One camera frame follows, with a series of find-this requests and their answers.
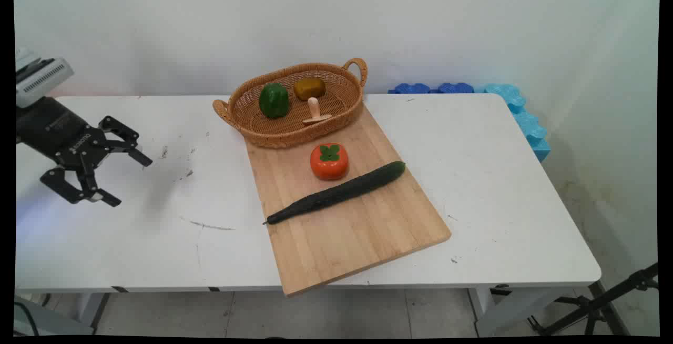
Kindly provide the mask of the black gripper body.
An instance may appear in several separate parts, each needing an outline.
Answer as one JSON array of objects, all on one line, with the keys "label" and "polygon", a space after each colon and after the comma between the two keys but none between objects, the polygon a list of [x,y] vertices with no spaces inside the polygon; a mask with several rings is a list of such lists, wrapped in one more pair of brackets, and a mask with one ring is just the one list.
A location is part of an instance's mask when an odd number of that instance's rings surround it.
[{"label": "black gripper body", "polygon": [[105,150],[109,116],[94,127],[52,97],[42,97],[29,107],[15,109],[20,143],[53,160],[65,170],[84,169],[84,160],[97,168],[110,155]]}]

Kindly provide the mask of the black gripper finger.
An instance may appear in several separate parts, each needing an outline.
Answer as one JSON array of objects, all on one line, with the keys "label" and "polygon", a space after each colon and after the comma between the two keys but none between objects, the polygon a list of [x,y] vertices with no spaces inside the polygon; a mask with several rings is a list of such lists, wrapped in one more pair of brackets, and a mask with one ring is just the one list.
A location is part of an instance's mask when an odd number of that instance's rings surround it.
[{"label": "black gripper finger", "polygon": [[117,119],[106,116],[98,124],[99,130],[103,131],[103,140],[99,142],[108,153],[125,153],[141,164],[148,167],[153,161],[139,149],[139,134],[121,123]]},{"label": "black gripper finger", "polygon": [[[40,181],[71,204],[88,200],[92,203],[103,201],[116,207],[121,200],[99,187],[95,176],[95,170],[106,157],[103,152],[57,152],[54,157],[57,166],[46,171]],[[68,171],[75,173],[80,188],[67,181]]]}]

